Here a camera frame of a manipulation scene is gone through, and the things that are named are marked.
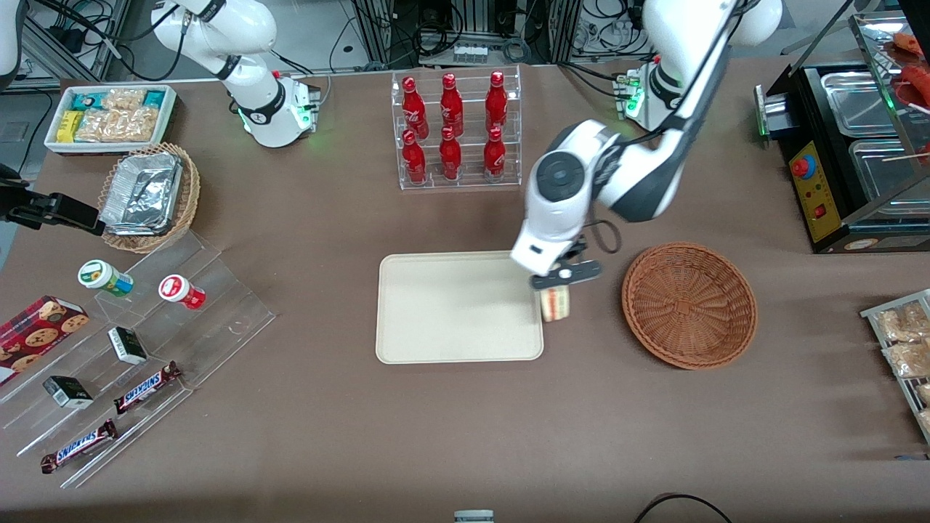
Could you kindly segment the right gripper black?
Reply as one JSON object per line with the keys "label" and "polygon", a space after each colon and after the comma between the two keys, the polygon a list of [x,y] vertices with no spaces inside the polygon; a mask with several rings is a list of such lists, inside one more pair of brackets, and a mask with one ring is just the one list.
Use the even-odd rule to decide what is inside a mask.
{"label": "right gripper black", "polygon": [[99,211],[94,206],[64,193],[32,193],[28,183],[20,178],[16,170],[1,163],[1,222],[38,227],[38,223],[32,219],[12,215],[14,209],[20,206],[27,209],[33,206],[38,223],[72,227],[91,235],[102,235],[105,231],[105,223],[100,221]]}

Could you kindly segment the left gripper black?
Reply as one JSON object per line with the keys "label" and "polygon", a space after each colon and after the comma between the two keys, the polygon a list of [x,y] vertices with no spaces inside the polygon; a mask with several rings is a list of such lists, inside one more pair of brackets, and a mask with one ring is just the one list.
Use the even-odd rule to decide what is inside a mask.
{"label": "left gripper black", "polygon": [[567,287],[590,280],[602,274],[602,265],[596,259],[585,259],[588,243],[577,240],[567,252],[562,254],[549,268],[548,274],[533,275],[530,287],[535,291],[545,291],[557,287]]}

